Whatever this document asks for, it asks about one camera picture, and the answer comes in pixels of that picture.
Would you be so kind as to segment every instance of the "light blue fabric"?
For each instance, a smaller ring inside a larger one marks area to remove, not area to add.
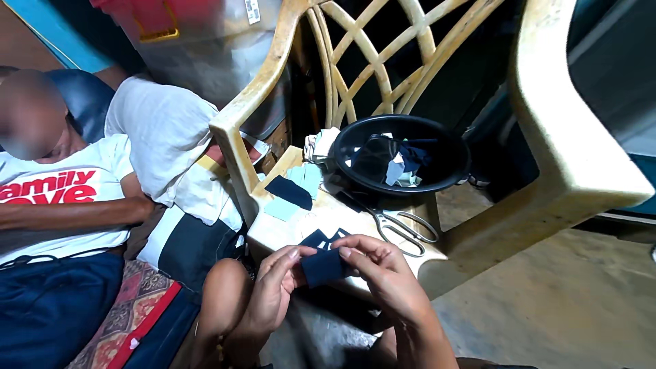
[[[89,45],[47,0],[4,0],[67,68],[96,73],[113,61]]]
[[[305,163],[303,168],[305,168],[305,174],[303,175],[303,180],[301,181],[300,186],[310,193],[313,200],[317,200],[319,184],[323,178],[321,168],[312,163]]]
[[[283,198],[274,198],[273,201],[264,206],[265,213],[285,222],[289,221],[298,209],[300,209],[298,205],[292,204]]]

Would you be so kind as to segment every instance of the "person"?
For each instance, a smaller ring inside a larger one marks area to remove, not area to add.
[[[63,368],[113,305],[128,226],[154,205],[126,135],[89,144],[45,74],[0,72],[0,362]]]
[[[331,247],[339,248],[341,258],[367,281],[392,322],[375,344],[387,366],[459,367],[428,296],[398,247],[362,234],[341,238]],[[217,263],[205,281],[191,367],[253,368],[259,351],[285,318],[290,294],[305,285],[300,258],[316,252],[306,246],[277,250],[263,260],[254,285],[238,262]],[[241,275],[236,286],[222,282],[228,273]]]

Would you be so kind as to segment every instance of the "plastic chair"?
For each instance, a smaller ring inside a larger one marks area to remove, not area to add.
[[[406,16],[411,26],[378,53],[363,27],[388,1],[400,3],[405,14],[399,16]],[[445,232],[436,247],[425,245],[423,257],[407,257],[431,299],[561,229],[610,208],[639,204],[654,193],[571,84],[565,47],[575,2],[528,0],[525,4],[510,75],[514,109],[540,175],[525,188]],[[284,176],[288,168],[300,165],[302,150],[290,147],[260,182],[239,136],[239,126],[276,84],[301,16],[308,17],[319,47],[327,86],[325,126],[331,127],[339,126],[344,115],[349,122],[356,120],[353,96],[371,76],[377,79],[382,98],[375,114],[409,113],[457,47],[501,3],[502,0],[445,0],[424,13],[417,0],[373,0],[353,19],[333,1],[284,1],[264,65],[211,122],[211,130],[227,159],[244,218],[251,226],[249,244],[274,251],[300,241],[299,222],[280,221],[263,213],[263,209],[273,199],[264,187],[277,175]],[[469,8],[436,45],[428,26],[456,7]],[[326,17],[346,30],[335,49],[327,32]],[[383,62],[412,38],[419,43],[423,66],[392,90]],[[360,48],[369,65],[353,85],[346,86],[337,62],[352,43]],[[313,212],[315,209],[328,211],[335,218],[344,217],[342,222],[357,223],[360,233],[378,235],[368,214],[351,214],[347,218],[344,205],[323,191],[314,201]],[[439,225],[434,196],[412,199],[405,209]],[[350,277],[346,284],[352,287],[349,291],[370,296],[362,279]]]

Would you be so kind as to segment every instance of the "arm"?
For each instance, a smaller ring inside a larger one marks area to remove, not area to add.
[[[260,350],[287,314],[291,292],[306,284],[300,258],[315,253],[305,246],[285,246],[262,261],[246,312],[223,345],[232,368],[252,368],[258,361]]]
[[[400,368],[457,369],[451,344],[428,296],[395,245],[357,234],[333,242],[364,277],[396,333]]]
[[[67,230],[141,223],[153,202],[141,191],[135,173],[121,179],[125,198],[79,204],[0,204],[0,230]]]

